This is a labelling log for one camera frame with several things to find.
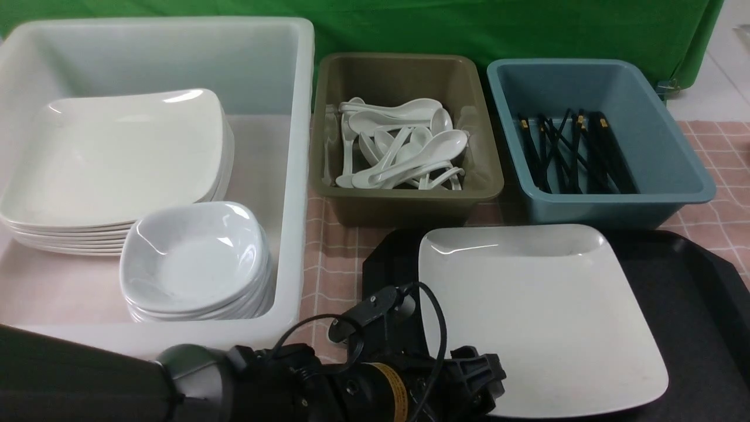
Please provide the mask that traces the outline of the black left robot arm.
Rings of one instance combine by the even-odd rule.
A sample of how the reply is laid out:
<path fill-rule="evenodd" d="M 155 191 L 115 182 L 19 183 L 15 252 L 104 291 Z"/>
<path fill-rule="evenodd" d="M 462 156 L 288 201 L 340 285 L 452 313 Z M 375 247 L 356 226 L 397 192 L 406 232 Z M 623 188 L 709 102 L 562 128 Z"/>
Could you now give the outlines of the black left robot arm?
<path fill-rule="evenodd" d="M 439 328 L 435 357 L 386 343 L 365 353 L 370 324 L 389 337 L 421 291 Z M 174 345 L 141 360 L 2 327 L 3 421 L 453 421 L 482 418 L 504 395 L 495 353 L 448 352 L 431 289 L 389 285 L 343 314 L 298 321 L 271 348 Z"/>

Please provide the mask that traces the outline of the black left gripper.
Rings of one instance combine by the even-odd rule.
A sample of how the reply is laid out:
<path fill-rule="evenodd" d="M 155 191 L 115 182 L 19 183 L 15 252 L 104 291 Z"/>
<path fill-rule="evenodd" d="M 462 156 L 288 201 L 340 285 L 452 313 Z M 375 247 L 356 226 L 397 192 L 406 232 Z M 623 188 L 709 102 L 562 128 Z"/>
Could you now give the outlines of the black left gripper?
<path fill-rule="evenodd" d="M 414 291 L 432 305 L 438 350 L 415 352 L 397 327 L 417 312 Z M 330 387 L 341 406 L 337 421 L 469 421 L 495 409 L 506 379 L 498 355 L 473 346 L 448 350 L 445 315 L 426 285 L 388 286 L 330 324 L 332 342 L 353 341 L 346 367 Z"/>

